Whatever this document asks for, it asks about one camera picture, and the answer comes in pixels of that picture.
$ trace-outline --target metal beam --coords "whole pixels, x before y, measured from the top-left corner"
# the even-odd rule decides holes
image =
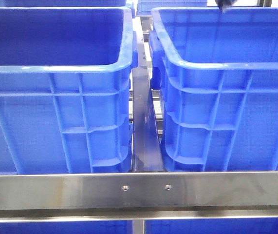
[[[0,222],[278,216],[278,172],[0,176]]]
[[[264,7],[271,7],[272,5],[272,0],[266,0],[264,3]]]
[[[257,5],[258,6],[264,6],[264,0],[258,0]]]
[[[134,220],[132,222],[132,233],[133,234],[145,234],[146,227],[145,227],[145,220]]]

